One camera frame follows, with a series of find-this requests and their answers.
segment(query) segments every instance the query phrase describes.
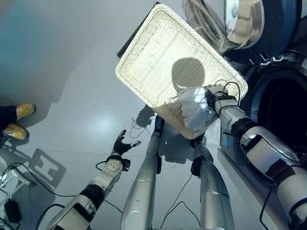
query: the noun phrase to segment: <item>wire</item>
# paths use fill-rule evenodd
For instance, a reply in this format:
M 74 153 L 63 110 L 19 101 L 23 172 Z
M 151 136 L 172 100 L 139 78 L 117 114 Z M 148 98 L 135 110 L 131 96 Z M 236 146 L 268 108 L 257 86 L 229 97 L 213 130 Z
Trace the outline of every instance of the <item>wire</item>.
M 200 226 L 200 228 L 201 228 L 200 220 L 199 220 L 198 217 L 195 215 L 195 213 L 194 213 L 191 209 L 189 209 L 189 207 L 186 205 L 186 203 L 184 203 L 184 201 L 180 201 L 178 204 L 176 204 L 176 206 L 175 206 L 172 210 L 170 210 L 169 213 L 167 213 L 167 215 L 166 215 L 165 218 L 164 218 L 164 221 L 165 221 L 165 219 L 167 218 L 167 216 L 168 216 L 169 214 L 171 214 L 171 213 L 175 210 L 175 208 L 177 208 L 180 204 L 183 204 L 183 205 L 187 208 L 187 210 L 189 210 L 190 213 L 192 213 L 192 215 L 196 218 L 196 220 L 197 220 L 197 222 L 198 222 L 198 224 L 199 224 L 199 226 Z
M 227 82 L 223 88 L 223 96 L 225 94 L 225 89 L 226 89 L 226 86 L 229 85 L 229 84 L 235 84 L 237 87 L 238 87 L 238 91 L 239 91 L 239 97 L 238 97 L 238 106 L 240 105 L 240 99 L 241 99 L 241 90 L 240 90 L 240 86 L 238 85 L 238 83 L 234 82 L 234 81 L 230 81 L 230 82 Z
M 0 181 L 2 180 L 2 178 L 4 177 L 4 175 L 5 175 L 5 173 L 6 173 L 6 171 L 10 168 L 10 167 L 12 167 L 13 165 L 16 165 L 16 164 L 19 164 L 19 165 L 22 165 L 36 180 L 37 180 L 37 182 L 39 182 L 48 192 L 50 192 L 51 194 L 54 194 L 54 195 L 56 195 L 56 196 L 60 196 L 60 197 L 75 197 L 76 195 L 60 195 L 60 194 L 57 194 L 57 193 L 55 193 L 55 192 L 53 192 L 53 191 L 51 191 L 51 190 L 49 190 L 49 188 L 47 188 L 39 179 L 37 179 L 35 176 L 34 176 L 34 174 L 29 170 L 29 168 L 28 167 L 26 167 L 24 164 L 22 164 L 22 163 L 19 163 L 19 162 L 15 162 L 15 163 L 12 163 L 12 164 L 10 164 L 5 170 L 4 170 L 4 172 L 3 172 L 3 174 L 2 174 L 2 177 L 0 178 Z M 116 207 L 115 205 L 113 205 L 111 202 L 109 202 L 109 201 L 107 201 L 107 200 L 105 200 L 108 204 L 110 204 L 111 206 L 113 206 L 114 208 L 116 208 L 119 212 L 121 212 L 122 213 L 122 211 L 118 208 L 118 207 Z M 62 207 L 62 208 L 64 208 L 64 206 L 63 205 L 60 205 L 60 204 L 52 204 L 52 205 L 50 205 L 49 207 L 47 207 L 46 209 L 45 209 L 45 211 L 42 213 L 42 215 L 40 216 L 40 218 L 38 219 L 38 222 L 37 222 L 37 224 L 36 224 L 36 228 L 35 228 L 35 230 L 38 230 L 38 227 L 39 227 L 39 225 L 40 225 L 40 222 L 42 221 L 42 218 L 44 217 L 44 215 L 46 214 L 46 212 L 50 209 L 50 208 L 52 208 L 52 207 L 54 207 L 54 206 L 58 206 L 58 207 Z
M 109 205 L 113 206 L 114 208 L 116 208 L 120 213 L 123 213 L 122 210 L 120 210 L 118 207 L 116 207 L 115 205 L 113 205 L 111 202 L 105 200 L 105 202 L 107 202 Z
M 3 190 L 3 189 L 0 189 L 0 191 L 2 191 L 2 192 L 3 192 L 5 195 L 7 195 L 7 196 L 10 195 L 7 191 L 5 191 L 5 190 Z
M 184 189 L 185 186 L 189 183 L 189 181 L 191 180 L 191 178 L 192 178 L 192 174 L 191 174 L 191 176 L 189 177 L 189 179 L 187 180 L 187 182 L 183 185 L 182 189 L 181 189 L 180 192 L 178 193 L 178 195 L 177 195 L 175 201 L 173 202 L 173 204 L 171 205 L 171 207 L 169 208 L 169 210 L 166 212 L 166 215 L 165 215 L 165 217 L 164 217 L 164 219 L 163 219 L 163 221 L 162 221 L 162 224 L 161 224 L 160 228 L 162 228 L 162 225 L 164 224 L 164 221 L 165 221 L 166 217 L 169 215 L 169 211 L 172 209 L 172 207 L 174 206 L 174 204 L 175 204 L 176 201 L 178 200 L 180 194 L 182 193 L 183 189 Z
M 24 164 L 19 163 L 19 162 L 15 162 L 15 163 L 10 164 L 10 165 L 4 170 L 4 172 L 3 172 L 3 174 L 2 174 L 2 177 L 1 177 L 0 181 L 2 180 L 3 176 L 5 175 L 5 172 L 6 172 L 11 166 L 13 166 L 13 165 L 15 165 L 15 164 L 22 165 L 25 169 L 27 169 L 27 171 L 37 180 L 37 182 L 39 182 L 39 183 L 40 183 L 48 192 L 50 192 L 51 194 L 54 194 L 54 195 L 60 196 L 60 197 L 75 197 L 75 196 L 76 196 L 76 195 L 60 195 L 60 194 L 57 194 L 57 193 L 51 191 L 51 190 L 50 190 L 48 187 L 46 187 L 36 176 L 34 176 L 34 174 L 29 170 L 28 167 L 26 167 Z
M 0 217 L 0 220 L 2 220 L 3 223 L 5 223 L 7 226 L 9 226 L 11 229 L 14 230 L 14 228 L 8 222 L 6 222 L 3 218 Z
M 61 208 L 64 208 L 64 207 L 65 207 L 64 205 L 60 205 L 60 204 L 52 204 L 52 205 L 50 205 L 49 207 L 47 207 L 47 208 L 43 211 L 43 213 L 40 215 L 40 217 L 39 217 L 39 219 L 38 219 L 38 221 L 37 221 L 37 223 L 36 223 L 35 230 L 38 230 L 39 225 L 40 225 L 40 223 L 42 222 L 42 219 L 43 219 L 43 217 L 45 216 L 45 214 L 48 212 L 48 210 L 51 209 L 52 207 L 55 207 L 55 206 L 58 206 L 58 207 L 61 207 Z
M 100 171 L 102 171 L 102 169 L 99 168 L 98 165 L 99 165 L 99 164 L 102 164 L 102 163 L 105 163 L 105 162 L 106 162 L 106 161 L 102 161 L 102 162 L 97 163 L 97 164 L 95 165 L 95 168 L 98 169 L 98 170 L 100 170 Z
M 266 230 L 269 230 L 269 229 L 268 229 L 268 227 L 262 222 L 262 215 L 263 215 L 265 206 L 266 206 L 266 204 L 267 204 L 267 202 L 268 202 L 268 200 L 269 200 L 269 197 L 270 197 L 270 195 L 271 195 L 272 189 L 273 189 L 273 188 L 271 187 L 270 190 L 269 190 L 269 193 L 267 194 L 267 197 L 266 197 L 265 200 L 264 200 L 264 203 L 263 203 L 263 206 L 262 206 L 262 209 L 261 209 L 261 212 L 260 212 L 260 216 L 259 216 L 259 221 L 260 221 L 260 223 L 263 225 L 263 227 L 264 227 Z

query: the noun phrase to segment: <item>yellow shoe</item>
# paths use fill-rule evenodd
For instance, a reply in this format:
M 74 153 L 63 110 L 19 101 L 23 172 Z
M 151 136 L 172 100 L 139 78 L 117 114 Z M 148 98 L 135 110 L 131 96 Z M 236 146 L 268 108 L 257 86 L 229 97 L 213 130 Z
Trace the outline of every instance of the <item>yellow shoe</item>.
M 35 105 L 31 103 L 25 103 L 17 106 L 16 108 L 16 115 L 17 121 L 25 116 L 32 115 L 35 112 Z
M 17 124 L 9 124 L 2 133 L 18 140 L 25 140 L 28 138 L 27 131 Z

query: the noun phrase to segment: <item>black joint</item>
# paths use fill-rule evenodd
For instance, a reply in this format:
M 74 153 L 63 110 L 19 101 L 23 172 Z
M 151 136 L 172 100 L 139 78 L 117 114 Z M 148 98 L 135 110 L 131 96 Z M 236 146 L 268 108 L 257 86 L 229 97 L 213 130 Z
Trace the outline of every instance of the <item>black joint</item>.
M 123 165 L 123 171 L 124 172 L 128 172 L 129 168 L 130 168 L 130 164 L 131 164 L 131 161 L 128 160 L 128 159 L 122 159 L 121 160 L 121 163 Z
M 305 221 L 302 223 L 301 218 L 298 217 L 294 211 L 300 207 L 303 204 L 307 203 L 307 198 L 304 198 L 300 201 L 298 201 L 295 205 L 292 206 L 290 209 L 290 217 L 291 217 L 291 222 L 289 223 L 289 228 L 291 230 L 306 230 L 307 229 L 307 217 L 305 218 Z
M 162 168 L 162 158 L 158 157 L 158 162 L 157 162 L 157 170 L 156 173 L 160 174 L 161 173 L 161 168 Z
M 192 166 L 191 166 L 191 173 L 194 176 L 201 176 L 201 162 L 202 160 L 205 160 L 203 156 L 197 157 L 193 160 Z
M 243 134 L 255 126 L 258 126 L 256 122 L 252 121 L 248 117 L 245 117 L 234 122 L 230 131 L 236 138 L 241 139 Z
M 236 101 L 236 97 L 235 97 L 235 96 L 231 96 L 231 95 L 217 96 L 216 99 L 217 99 L 218 101 L 232 100 L 232 99 L 234 99 L 234 100 Z
M 81 216 L 83 216 L 84 219 L 86 219 L 87 222 L 91 222 L 91 221 L 93 220 L 94 216 L 95 216 L 95 213 L 94 213 L 94 212 L 93 212 L 93 213 L 88 213 L 88 212 L 86 211 L 86 209 L 85 209 L 82 205 L 80 205 L 79 203 L 75 204 L 75 205 L 73 206 L 73 208 L 76 209 L 77 212 L 78 212 Z
M 164 119 L 160 117 L 159 115 L 157 115 L 157 117 L 155 118 L 155 122 L 154 122 L 154 132 L 160 133 L 160 137 L 162 134 L 162 130 L 164 128 L 164 124 L 165 124 Z
M 250 151 L 255 145 L 257 145 L 257 143 L 258 143 L 259 141 L 261 141 L 261 139 L 262 139 L 262 136 L 257 135 L 257 136 L 255 136 L 255 137 L 248 143 L 247 146 L 244 146 L 244 145 L 242 144 L 242 148 L 243 148 L 245 151 Z
M 274 183 L 279 186 L 281 182 L 283 182 L 289 176 L 294 175 L 295 172 L 290 165 L 279 159 L 269 168 L 265 174 L 272 178 Z
M 111 156 L 109 156 L 109 157 L 106 159 L 106 162 L 108 162 L 109 160 L 118 160 L 118 161 L 121 162 L 123 159 L 122 159 L 122 157 L 119 156 L 119 155 L 111 155 Z
M 99 209 L 106 196 L 104 190 L 95 184 L 87 185 L 87 187 L 80 193 L 80 195 L 89 198 L 95 205 L 96 210 Z

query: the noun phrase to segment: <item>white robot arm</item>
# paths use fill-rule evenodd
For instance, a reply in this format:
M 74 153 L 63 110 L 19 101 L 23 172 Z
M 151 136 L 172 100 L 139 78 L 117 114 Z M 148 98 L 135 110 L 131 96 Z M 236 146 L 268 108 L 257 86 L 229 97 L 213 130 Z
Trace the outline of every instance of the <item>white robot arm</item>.
M 235 97 L 216 92 L 211 98 L 210 106 L 221 119 L 222 129 L 237 138 L 246 152 L 247 163 L 276 184 L 290 229 L 307 229 L 307 171 L 296 154 L 247 117 Z
M 104 199 L 119 180 L 122 171 L 128 171 L 130 161 L 122 154 L 140 145 L 140 141 L 124 144 L 122 131 L 115 141 L 113 151 L 107 158 L 103 170 L 49 223 L 48 230 L 89 230 L 90 222 Z

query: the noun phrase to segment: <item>wicker basket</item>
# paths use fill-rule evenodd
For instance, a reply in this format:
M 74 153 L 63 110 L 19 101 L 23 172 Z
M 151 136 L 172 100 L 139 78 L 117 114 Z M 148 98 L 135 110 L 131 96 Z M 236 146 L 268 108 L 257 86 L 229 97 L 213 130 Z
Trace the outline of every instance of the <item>wicker basket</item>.
M 117 77 L 184 137 L 206 130 L 184 126 L 177 93 L 189 86 L 225 85 L 235 81 L 243 97 L 248 86 L 184 20 L 163 4 L 156 5 L 116 67 Z M 234 84 L 228 93 L 238 96 Z

